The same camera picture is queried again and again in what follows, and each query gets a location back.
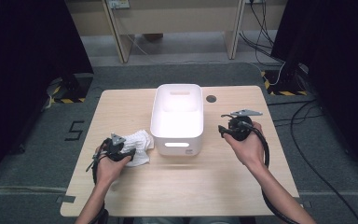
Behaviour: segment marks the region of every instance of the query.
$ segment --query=gray carpet floor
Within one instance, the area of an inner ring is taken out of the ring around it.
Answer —
[[[113,89],[156,88],[165,83],[261,87],[307,211],[318,223],[357,223],[348,207],[306,164],[291,135],[288,123],[304,104],[296,102],[317,98],[315,91],[309,91],[306,96],[269,95],[260,70],[248,63],[95,67],[86,101],[52,104],[45,109],[24,142],[26,151],[7,155],[1,162],[0,223],[73,223],[73,217],[60,214],[61,198],[69,185],[101,93]],[[297,117],[307,117],[296,119],[298,124],[293,127],[301,152],[358,215],[358,161],[348,153],[328,111],[316,101]],[[73,124],[80,134],[69,133]],[[78,140],[67,141],[78,136]],[[278,222],[275,217],[257,217],[256,221]]]

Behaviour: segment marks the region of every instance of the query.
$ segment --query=forearm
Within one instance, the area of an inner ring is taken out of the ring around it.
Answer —
[[[95,218],[103,206],[104,197],[109,190],[109,185],[96,185],[92,190],[89,199],[83,207],[76,224],[90,223]]]
[[[286,217],[298,223],[315,223],[313,218],[275,179],[264,165],[248,167],[272,205]]]

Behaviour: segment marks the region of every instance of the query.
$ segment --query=electrical outlet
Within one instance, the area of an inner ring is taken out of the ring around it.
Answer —
[[[265,2],[266,2],[266,0],[254,0],[254,4],[263,4]],[[251,1],[250,0],[245,0],[245,4],[246,5],[251,5]]]
[[[129,0],[108,0],[108,4],[112,9],[130,8]]]

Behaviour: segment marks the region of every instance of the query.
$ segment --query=white cloth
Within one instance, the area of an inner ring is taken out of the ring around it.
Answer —
[[[130,152],[131,149],[136,148],[135,155],[132,161],[129,161],[126,166],[139,166],[150,161],[146,151],[154,148],[153,137],[145,130],[138,131],[132,135],[123,136],[126,139],[124,147],[121,149],[122,153]]]

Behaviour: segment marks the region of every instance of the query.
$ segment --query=white plastic bin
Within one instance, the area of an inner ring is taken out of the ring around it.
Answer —
[[[165,84],[157,88],[150,124],[161,155],[194,156],[202,148],[202,90],[195,84]]]

